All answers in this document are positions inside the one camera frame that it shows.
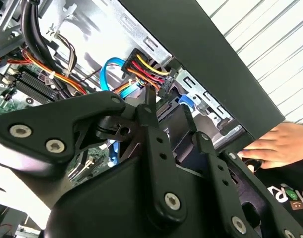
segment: screw head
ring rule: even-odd
[[[247,228],[246,228],[244,222],[240,218],[238,218],[238,217],[232,217],[232,223],[233,223],[233,226],[235,227],[235,229],[239,233],[246,234]]]
[[[292,234],[291,231],[287,229],[284,230],[284,233],[287,238],[295,238],[294,234]]]
[[[60,140],[49,140],[46,143],[46,149],[47,151],[51,153],[62,153],[65,150],[65,145]]]
[[[203,138],[204,140],[209,140],[209,139],[210,139],[206,134],[202,134],[202,138]]]
[[[26,125],[14,125],[10,128],[9,132],[16,138],[27,138],[32,134],[32,130]]]
[[[233,160],[236,159],[236,156],[235,156],[233,153],[229,153],[229,156],[230,156]]]
[[[166,202],[166,205],[174,211],[177,211],[180,209],[180,206],[181,206],[180,200],[173,193],[168,192],[165,195],[165,202]]]
[[[121,101],[117,97],[115,97],[115,96],[112,96],[112,101],[114,103],[121,103]]]

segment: wire bundle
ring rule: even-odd
[[[156,88],[157,91],[159,91],[160,87],[158,85],[165,82],[163,78],[164,76],[169,75],[169,73],[154,69],[148,65],[139,54],[136,55],[136,59],[137,62],[133,61],[132,67],[127,69],[128,72],[133,73],[137,76],[134,82],[138,82],[141,86],[146,85],[146,83],[150,83]],[[114,92],[121,92],[122,90],[130,87],[132,84],[133,81],[125,83],[120,87],[114,89]]]
[[[8,58],[7,62],[9,64],[15,64],[15,65],[28,65],[32,64],[32,62],[28,59],[15,59],[15,58]]]
[[[68,67],[65,74],[65,76],[68,78],[77,64],[77,55],[76,55],[75,47],[63,35],[58,34],[57,38],[70,50],[70,55],[68,58]]]
[[[57,71],[56,64],[52,59],[50,51],[44,42],[40,33],[38,20],[38,5],[40,0],[23,0],[21,14],[21,30],[27,46],[36,59],[51,71]],[[63,98],[70,98],[72,95],[68,91],[66,85],[59,80],[52,80],[58,93]]]
[[[28,51],[24,51],[23,55],[26,57],[27,60],[31,61],[35,66],[39,67],[43,71],[49,73],[50,75],[53,75],[53,77],[57,78],[58,80],[61,80],[62,82],[69,84],[74,89],[76,89],[79,93],[81,93],[83,95],[86,94],[84,89],[78,83],[68,79],[67,77],[64,77],[63,75],[60,75],[60,74],[52,71],[51,69],[49,69],[42,63],[38,62]]]

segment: mounting hole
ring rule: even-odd
[[[225,181],[225,180],[222,180],[222,182],[223,182],[223,184],[224,184],[225,186],[228,186],[228,185],[229,185],[229,183],[228,183],[227,181]]]
[[[112,101],[114,103],[121,103],[121,101],[117,97],[115,97],[115,96],[112,96]]]
[[[159,143],[163,143],[163,140],[162,140],[161,138],[159,138],[159,137],[157,137],[157,141],[158,141]]]
[[[161,157],[161,159],[163,159],[163,160],[166,160],[166,159],[167,159],[167,156],[166,156],[165,154],[163,154],[163,153],[160,153],[160,157]]]
[[[127,136],[129,133],[130,133],[130,129],[129,129],[128,127],[123,127],[123,128],[120,130],[120,135],[121,135],[121,136]]]
[[[26,103],[27,104],[33,104],[34,100],[32,98],[26,98]]]

